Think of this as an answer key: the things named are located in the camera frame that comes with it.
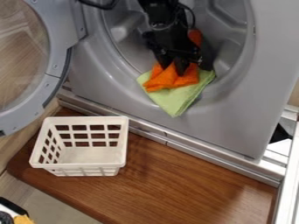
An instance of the orange cloth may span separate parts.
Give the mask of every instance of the orange cloth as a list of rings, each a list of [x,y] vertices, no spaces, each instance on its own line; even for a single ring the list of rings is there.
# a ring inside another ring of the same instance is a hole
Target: orange cloth
[[[191,41],[197,46],[201,43],[201,33],[192,30],[188,34]],[[199,83],[198,65],[191,63],[184,72],[183,76],[178,76],[174,62],[165,70],[157,63],[153,66],[151,76],[148,81],[143,83],[147,92],[155,92],[163,88],[180,88]]]

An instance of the door glass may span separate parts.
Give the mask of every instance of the door glass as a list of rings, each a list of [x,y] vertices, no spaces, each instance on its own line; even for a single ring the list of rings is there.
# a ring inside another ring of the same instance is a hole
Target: door glass
[[[23,0],[0,1],[0,111],[31,94],[48,63],[49,40],[37,14]]]

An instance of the wooden floor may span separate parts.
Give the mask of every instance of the wooden floor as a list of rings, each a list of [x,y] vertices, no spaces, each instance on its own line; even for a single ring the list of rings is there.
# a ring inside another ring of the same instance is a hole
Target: wooden floor
[[[79,116],[63,108],[58,116]],[[116,177],[57,178],[28,165],[33,138],[9,163],[27,184],[103,223],[270,223],[276,189],[129,134]]]

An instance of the black cable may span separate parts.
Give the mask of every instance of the black cable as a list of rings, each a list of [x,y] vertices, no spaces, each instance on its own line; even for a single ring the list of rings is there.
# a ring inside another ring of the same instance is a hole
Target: black cable
[[[118,4],[120,0],[112,0],[110,3],[106,3],[106,4],[95,3],[90,0],[78,0],[78,1],[81,2],[82,4],[86,4],[98,8],[100,10],[111,11]]]
[[[191,23],[191,27],[190,29],[194,29],[195,27],[195,23],[196,23],[196,17],[195,17],[195,14],[194,14],[194,11],[192,9],[189,8],[189,6],[183,4],[183,3],[178,3],[178,6],[185,9],[185,10],[188,10],[191,15],[192,15],[192,23]]]

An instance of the washing machine door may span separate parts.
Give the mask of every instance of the washing machine door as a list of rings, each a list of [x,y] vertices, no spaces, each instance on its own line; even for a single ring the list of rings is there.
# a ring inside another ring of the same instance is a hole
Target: washing machine door
[[[84,35],[70,2],[1,0],[0,136],[43,114],[65,79],[71,47]]]

